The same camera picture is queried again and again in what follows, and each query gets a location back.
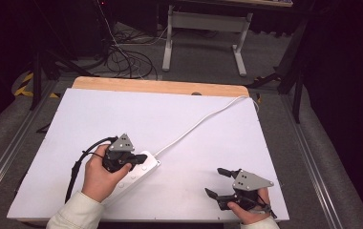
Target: hand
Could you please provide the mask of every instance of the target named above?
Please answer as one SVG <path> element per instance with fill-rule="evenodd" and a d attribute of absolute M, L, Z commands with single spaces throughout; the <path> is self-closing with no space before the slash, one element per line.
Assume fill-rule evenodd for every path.
<path fill-rule="evenodd" d="M 120 170 L 115 173 L 108 172 L 102 166 L 102 157 L 108 145 L 100 145 L 97 147 L 95 154 L 86 163 L 86 172 L 84 183 L 81 192 L 89 198 L 97 202 L 102 202 L 109 197 L 116 185 L 122 180 L 131 169 L 131 164 L 125 164 Z"/>
<path fill-rule="evenodd" d="M 268 197 L 268 190 L 267 188 L 262 188 L 258 190 L 258 195 L 265 201 L 265 203 L 270 204 L 270 198 Z M 254 214 L 250 213 L 244 209 L 242 209 L 238 204 L 235 202 L 229 202 L 228 207 L 232 210 L 232 212 L 241 219 L 244 225 L 252 224 L 263 219 L 266 219 L 270 216 L 270 213 L 266 214 Z"/>

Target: metal frame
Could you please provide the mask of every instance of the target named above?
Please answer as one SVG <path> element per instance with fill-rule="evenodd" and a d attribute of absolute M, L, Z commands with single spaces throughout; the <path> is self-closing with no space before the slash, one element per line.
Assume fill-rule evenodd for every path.
<path fill-rule="evenodd" d="M 56 81 L 48 81 L 48 83 L 45 85 L 44 93 L 42 94 L 42 96 L 40 96 L 42 97 L 42 99 L 40 99 L 38 106 L 36 106 L 34 110 L 29 111 L 17 133 L 15 134 L 14 138 L 12 139 L 11 143 L 9 144 L 9 147 L 0 157 L 0 182 L 8 171 L 15 156 L 18 154 L 18 151 L 21 149 L 21 146 L 24 142 L 26 135 L 28 134 L 28 131 L 33 121 L 41 111 L 41 108 L 48 99 L 48 94 L 51 94 L 56 83 Z"/>
<path fill-rule="evenodd" d="M 185 28 L 196 30 L 240 32 L 241 36 L 239 38 L 238 45 L 233 45 L 232 50 L 239 70 L 239 75 L 246 76 L 246 69 L 244 60 L 242 59 L 241 50 L 245 42 L 247 30 L 249 29 L 252 13 L 249 13 L 247 17 L 244 18 L 189 12 L 175 12 L 173 11 L 173 8 L 173 6 L 169 6 L 167 16 L 167 38 L 162 65 L 162 69 L 165 72 L 170 70 L 173 28 Z"/>

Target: white cable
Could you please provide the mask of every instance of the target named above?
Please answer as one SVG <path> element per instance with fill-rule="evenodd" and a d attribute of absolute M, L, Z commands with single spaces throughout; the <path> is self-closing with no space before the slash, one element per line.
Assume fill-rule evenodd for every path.
<path fill-rule="evenodd" d="M 248 96 L 246 95 L 242 95 L 239 97 L 234 98 L 232 101 L 230 101 L 228 104 L 226 104 L 226 106 L 224 106 L 223 108 L 221 108 L 218 111 L 215 111 L 211 114 L 206 115 L 205 117 L 203 117 L 200 121 L 198 121 L 196 123 L 196 125 L 194 125 L 192 128 L 190 128 L 188 131 L 186 131 L 183 135 L 181 135 L 179 138 L 177 138 L 176 140 L 174 140 L 172 143 L 168 144 L 167 146 L 163 147 L 161 150 L 159 150 L 157 153 L 154 154 L 154 157 L 157 157 L 161 152 L 163 152 L 164 150 L 166 150 L 167 148 L 169 148 L 170 146 L 174 145 L 176 142 L 180 141 L 182 138 L 184 138 L 186 135 L 188 135 L 190 132 L 192 132 L 194 129 L 196 129 L 196 127 L 198 127 L 203 121 L 205 121 L 206 119 L 208 119 L 209 117 L 211 117 L 212 115 L 215 115 L 216 113 L 219 113 L 225 109 L 227 109 L 228 107 L 230 107 L 233 103 L 235 103 L 238 99 L 240 98 L 248 98 Z"/>
<path fill-rule="evenodd" d="M 105 21 L 105 22 L 106 22 L 106 24 L 107 24 L 108 32 L 110 33 L 110 35 L 111 35 L 111 37 L 113 38 L 114 42 L 116 42 L 116 39 L 114 39 L 113 33 L 111 32 L 111 29 L 110 29 L 110 24 L 109 24 L 109 23 L 108 23 L 108 21 L 107 21 L 107 18 L 106 18 L 105 14 L 104 14 L 104 11 L 103 11 L 103 9 L 101 8 L 100 3 L 98 2 L 98 0 L 96 0 L 96 1 L 97 1 L 97 5 L 98 5 L 98 7 L 100 8 L 101 14 L 102 14 L 102 15 L 103 15 L 103 17 L 104 17 L 104 21 Z"/>
<path fill-rule="evenodd" d="M 161 33 L 161 35 L 158 37 L 158 39 L 156 41 L 154 41 L 153 43 L 149 43 L 149 44 L 120 44 L 120 46 L 148 46 L 148 45 L 153 45 L 155 43 L 157 43 L 159 40 L 161 40 L 161 38 L 163 37 L 164 33 L 167 31 L 167 27 L 166 29 L 163 30 L 163 32 Z M 134 40 L 140 40 L 140 39 L 146 39 L 146 38 L 150 38 L 150 37 L 140 37 L 140 38 L 135 38 L 135 39 L 132 39 L 133 41 Z"/>
<path fill-rule="evenodd" d="M 259 113 L 259 111 L 260 111 L 259 104 L 257 104 L 257 102 L 256 102 L 254 99 L 252 99 L 252 101 L 253 101 L 253 103 L 255 104 L 255 107 L 256 107 L 256 113 Z"/>

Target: finger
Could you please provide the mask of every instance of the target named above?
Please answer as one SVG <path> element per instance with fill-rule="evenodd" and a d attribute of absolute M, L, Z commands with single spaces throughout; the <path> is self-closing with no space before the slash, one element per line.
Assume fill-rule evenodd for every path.
<path fill-rule="evenodd" d="M 258 190 L 259 197 L 267 204 L 270 204 L 270 198 L 268 196 L 268 189 L 267 188 L 261 188 Z"/>
<path fill-rule="evenodd" d="M 247 211 L 234 202 L 229 202 L 228 207 L 239 219 L 242 219 L 247 214 Z"/>
<path fill-rule="evenodd" d="M 116 177 L 117 181 L 122 180 L 130 171 L 132 165 L 130 163 L 126 163 L 122 168 L 115 173 L 113 173 L 113 177 Z"/>
<path fill-rule="evenodd" d="M 95 150 L 95 154 L 99 155 L 99 156 L 103 156 L 104 157 L 104 154 L 105 154 L 105 151 L 107 149 L 109 145 L 107 144 L 104 144 L 104 145 L 99 145 L 97 147 L 97 149 Z"/>

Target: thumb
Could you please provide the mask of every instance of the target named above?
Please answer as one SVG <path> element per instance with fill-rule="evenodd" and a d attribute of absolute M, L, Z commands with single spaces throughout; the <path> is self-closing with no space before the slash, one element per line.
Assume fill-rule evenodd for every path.
<path fill-rule="evenodd" d="M 122 166 L 122 168 L 115 173 L 112 174 L 113 177 L 115 177 L 115 180 L 119 182 L 122 180 L 125 176 L 127 176 L 128 172 L 130 171 L 132 165 L 130 163 L 125 164 Z"/>
<path fill-rule="evenodd" d="M 234 202 L 229 202 L 228 207 L 232 210 L 232 212 L 239 218 L 242 219 L 244 215 L 247 213 L 243 208 L 241 208 L 238 204 Z"/>

